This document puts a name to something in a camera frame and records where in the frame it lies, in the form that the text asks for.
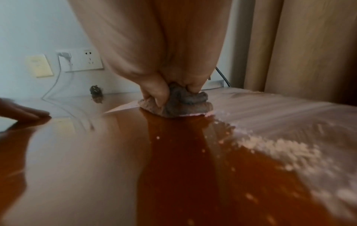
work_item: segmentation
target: light switch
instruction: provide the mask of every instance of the light switch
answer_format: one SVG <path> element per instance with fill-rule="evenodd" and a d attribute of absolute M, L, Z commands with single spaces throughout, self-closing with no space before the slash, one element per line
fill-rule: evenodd
<path fill-rule="evenodd" d="M 26 57 L 26 64 L 36 78 L 53 76 L 44 54 Z"/>

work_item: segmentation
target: wooden table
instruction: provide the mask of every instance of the wooden table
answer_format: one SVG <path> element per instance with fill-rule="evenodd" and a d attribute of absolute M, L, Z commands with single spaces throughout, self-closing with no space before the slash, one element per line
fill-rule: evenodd
<path fill-rule="evenodd" d="M 208 94 L 215 116 L 174 120 L 103 114 L 139 93 L 20 102 L 52 119 L 0 120 L 0 225 L 357 225 L 355 107 Z"/>

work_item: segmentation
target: white wall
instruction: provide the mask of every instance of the white wall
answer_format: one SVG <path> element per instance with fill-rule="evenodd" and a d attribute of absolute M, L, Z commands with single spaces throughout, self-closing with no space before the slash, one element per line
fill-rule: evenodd
<path fill-rule="evenodd" d="M 247 0 L 234 0 L 227 37 L 218 62 L 218 67 L 229 80 L 234 72 L 241 1 Z M 41 97 L 53 85 L 60 69 L 55 51 L 89 46 L 91 44 L 66 0 L 1 0 L 0 96 L 15 99 Z M 46 55 L 54 77 L 37 79 L 30 74 L 25 57 L 36 54 Z M 216 72 L 212 78 L 220 79 Z M 92 70 L 62 72 L 52 94 L 89 95 L 92 85 L 102 87 L 105 93 L 139 90 L 136 84 L 108 70 Z"/>

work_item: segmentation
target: beige curtain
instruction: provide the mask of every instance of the beige curtain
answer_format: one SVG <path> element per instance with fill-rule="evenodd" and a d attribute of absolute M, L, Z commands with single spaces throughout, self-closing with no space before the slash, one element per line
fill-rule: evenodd
<path fill-rule="evenodd" d="M 357 0 L 256 0 L 244 88 L 355 104 L 356 72 Z"/>

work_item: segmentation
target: small dark object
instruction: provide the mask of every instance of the small dark object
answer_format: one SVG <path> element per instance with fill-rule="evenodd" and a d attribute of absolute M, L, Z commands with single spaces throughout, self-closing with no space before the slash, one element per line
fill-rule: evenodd
<path fill-rule="evenodd" d="M 176 83 L 171 83 L 169 87 L 170 97 L 165 106 L 159 108 L 153 97 L 140 100 L 139 106 L 155 115 L 166 118 L 205 114 L 213 110 L 212 104 L 207 102 L 208 95 L 205 92 L 190 93 L 185 87 Z"/>
<path fill-rule="evenodd" d="M 102 90 L 97 86 L 91 86 L 90 89 L 90 94 L 94 96 L 103 96 Z"/>

